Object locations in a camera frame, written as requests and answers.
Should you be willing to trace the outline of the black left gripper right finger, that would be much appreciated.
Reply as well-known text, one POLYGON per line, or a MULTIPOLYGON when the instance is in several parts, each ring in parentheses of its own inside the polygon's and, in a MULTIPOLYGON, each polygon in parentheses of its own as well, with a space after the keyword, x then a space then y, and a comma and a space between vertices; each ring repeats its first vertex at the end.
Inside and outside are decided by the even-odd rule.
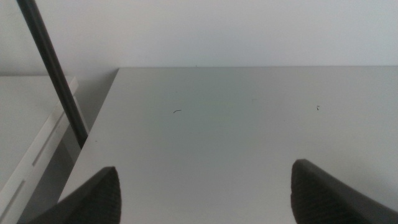
POLYGON ((306 159, 292 166, 290 204, 297 223, 397 223, 397 212, 306 159))

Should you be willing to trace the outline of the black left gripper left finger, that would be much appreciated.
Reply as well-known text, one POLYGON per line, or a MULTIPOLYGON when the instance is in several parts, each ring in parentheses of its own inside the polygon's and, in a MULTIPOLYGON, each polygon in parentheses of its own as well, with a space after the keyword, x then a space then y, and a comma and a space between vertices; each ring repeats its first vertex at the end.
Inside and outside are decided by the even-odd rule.
POLYGON ((33 224, 119 224, 121 188, 115 167, 104 167, 33 224))

